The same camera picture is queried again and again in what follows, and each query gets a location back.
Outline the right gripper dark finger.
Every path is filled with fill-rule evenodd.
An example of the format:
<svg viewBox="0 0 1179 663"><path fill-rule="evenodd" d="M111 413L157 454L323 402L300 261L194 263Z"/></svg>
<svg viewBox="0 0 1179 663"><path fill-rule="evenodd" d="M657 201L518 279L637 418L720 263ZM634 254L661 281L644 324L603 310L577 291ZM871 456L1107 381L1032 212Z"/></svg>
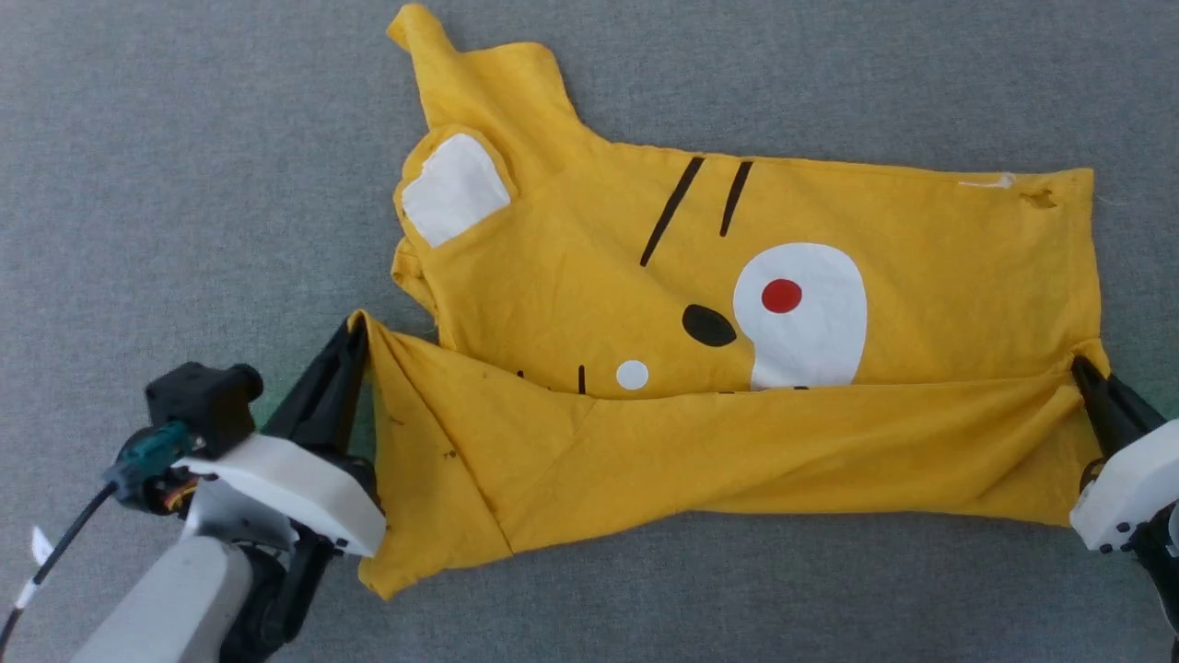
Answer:
<svg viewBox="0 0 1179 663"><path fill-rule="evenodd" d="M1132 445L1166 424L1161 412L1115 375L1102 385L1102 419L1104 445Z"/></svg>
<svg viewBox="0 0 1179 663"><path fill-rule="evenodd" d="M1105 375L1091 357L1081 355L1073 357L1072 375L1084 399L1102 457L1109 459L1126 445L1124 407L1117 395L1119 378Z"/></svg>

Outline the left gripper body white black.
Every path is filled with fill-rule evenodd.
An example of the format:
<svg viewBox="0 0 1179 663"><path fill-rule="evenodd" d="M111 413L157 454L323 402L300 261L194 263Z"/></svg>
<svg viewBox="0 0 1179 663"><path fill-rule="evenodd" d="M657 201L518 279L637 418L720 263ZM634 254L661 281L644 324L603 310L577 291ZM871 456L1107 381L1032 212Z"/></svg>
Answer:
<svg viewBox="0 0 1179 663"><path fill-rule="evenodd" d="M182 467L218 480L348 554L374 558L386 516L358 479L294 441L253 433L223 457L186 457Z"/></svg>

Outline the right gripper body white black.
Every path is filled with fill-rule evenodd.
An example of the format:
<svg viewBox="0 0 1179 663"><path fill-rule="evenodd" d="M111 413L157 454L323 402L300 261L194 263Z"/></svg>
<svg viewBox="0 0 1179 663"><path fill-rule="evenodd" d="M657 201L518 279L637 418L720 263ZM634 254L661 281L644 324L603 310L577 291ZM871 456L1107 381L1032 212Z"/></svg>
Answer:
<svg viewBox="0 0 1179 663"><path fill-rule="evenodd" d="M1104 462L1069 513L1072 529L1098 553L1127 544L1137 525L1178 499L1178 420L1162 424Z"/></svg>

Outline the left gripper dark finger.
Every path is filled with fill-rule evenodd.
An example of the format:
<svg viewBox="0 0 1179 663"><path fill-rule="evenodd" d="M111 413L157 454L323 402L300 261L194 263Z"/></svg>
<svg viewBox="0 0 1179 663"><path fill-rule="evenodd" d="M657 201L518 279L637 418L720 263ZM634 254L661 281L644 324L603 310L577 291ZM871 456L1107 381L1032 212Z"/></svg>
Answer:
<svg viewBox="0 0 1179 663"><path fill-rule="evenodd" d="M328 347L325 387L320 401L327 441L341 457L349 457L358 407L358 390L365 378L369 339L365 334L336 334Z"/></svg>
<svg viewBox="0 0 1179 663"><path fill-rule="evenodd" d="M362 328L342 323L332 337L336 334L362 334ZM266 436L278 436L289 441L327 441L324 425L321 422L320 401L327 382L324 365L329 357L328 347L331 342L332 339L312 357L307 372L263 425L263 433Z"/></svg>

